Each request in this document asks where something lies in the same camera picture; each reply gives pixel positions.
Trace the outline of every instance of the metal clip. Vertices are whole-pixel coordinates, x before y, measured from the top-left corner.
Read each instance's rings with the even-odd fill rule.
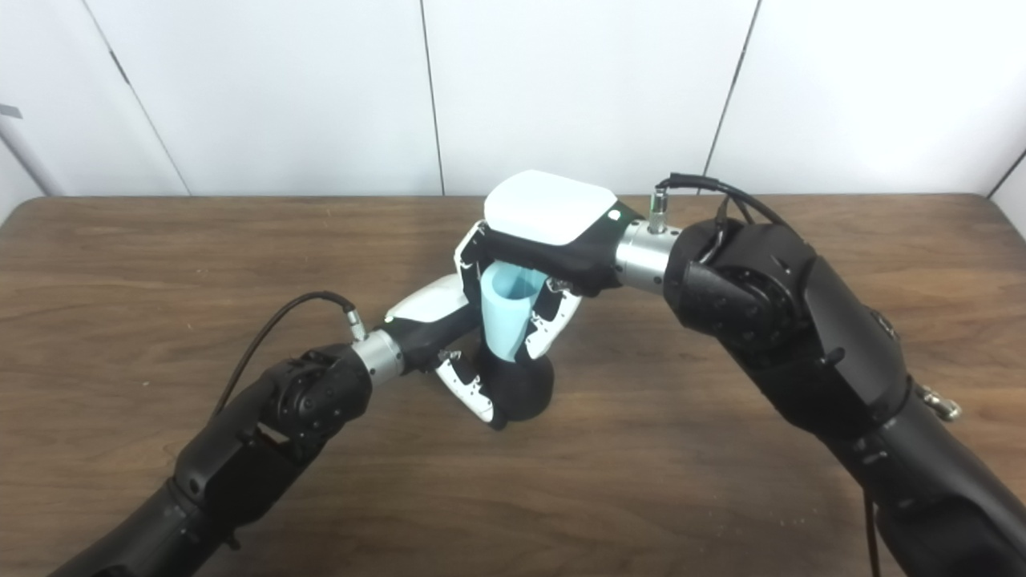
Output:
[[[920,385],[919,383],[913,381],[913,386],[915,387],[915,394],[919,397],[926,407],[934,410],[937,416],[945,422],[950,423],[958,417],[961,417],[961,407],[957,402],[951,400],[950,398],[944,398],[937,393],[934,389],[928,387],[926,385]]]

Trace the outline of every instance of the black cable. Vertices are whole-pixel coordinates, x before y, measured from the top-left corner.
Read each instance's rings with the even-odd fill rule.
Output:
[[[672,172],[669,179],[666,179],[656,185],[656,188],[696,188],[722,192],[736,201],[743,202],[744,204],[755,208],[756,211],[765,217],[765,219],[771,223],[791,228],[791,225],[787,224],[787,221],[782,219],[780,215],[773,210],[773,208],[763,204],[761,200],[739,188],[721,183],[716,179],[710,179],[709,177],[703,177],[701,175],[681,175],[679,172]]]
[[[748,224],[755,224],[755,219],[752,218],[752,214],[748,211],[748,205],[741,201],[740,198],[734,198],[734,203],[737,204],[738,210],[745,217],[745,222]]]
[[[876,548],[876,524],[873,522],[873,500],[869,493],[862,492],[863,507],[866,511],[866,546],[869,547],[869,567],[873,577],[880,577],[880,552]]]
[[[238,384],[239,379],[242,377],[242,372],[245,371],[246,364],[249,364],[249,359],[252,358],[253,353],[256,352],[256,348],[260,347],[260,344],[264,342],[264,339],[271,333],[274,325],[277,324],[278,321],[281,320],[286,314],[288,314],[288,311],[307,301],[312,301],[314,299],[330,301],[341,306],[342,310],[347,313],[356,310],[356,306],[354,306],[349,299],[329,291],[307,293],[306,295],[292,299],[286,303],[285,306],[278,309],[278,312],[274,313],[274,316],[272,316],[270,320],[264,324],[264,328],[256,333],[256,336],[253,337],[252,342],[249,343],[249,347],[246,348],[246,352],[242,353],[242,357],[239,358],[239,363],[235,366],[235,371],[232,372],[232,376],[228,379],[228,384],[225,385],[225,390],[221,393],[221,398],[219,398],[218,403],[213,406],[213,414],[210,415],[211,419],[221,413],[221,411],[225,408],[225,405],[228,405],[228,398],[232,396],[232,390],[235,389],[235,385]]]

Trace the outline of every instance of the cable connector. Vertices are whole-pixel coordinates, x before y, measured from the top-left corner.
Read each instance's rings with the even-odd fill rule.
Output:
[[[356,309],[347,311],[346,318],[349,320],[349,330],[353,333],[353,340],[366,341],[367,330],[363,326],[363,321],[360,320],[360,313],[356,312]]]

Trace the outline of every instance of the metal connector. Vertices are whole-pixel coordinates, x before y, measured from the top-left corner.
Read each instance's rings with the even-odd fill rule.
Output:
[[[648,205],[648,232],[663,234],[666,232],[666,210],[670,204],[670,193],[666,188],[657,188],[652,193]]]
[[[950,398],[945,398],[926,385],[914,383],[915,394],[926,407],[934,410],[934,413],[942,420],[950,423],[961,417],[961,407]]]
[[[360,313],[353,309],[346,313],[346,318],[349,319],[349,330],[353,332],[353,340],[356,342],[367,340],[367,330],[363,326],[363,321],[360,320]]]

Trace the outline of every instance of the white cover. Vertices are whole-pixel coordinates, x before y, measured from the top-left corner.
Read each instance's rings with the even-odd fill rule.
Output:
[[[608,189],[542,172],[514,175],[484,199],[492,230],[561,246],[581,236],[617,202]]]

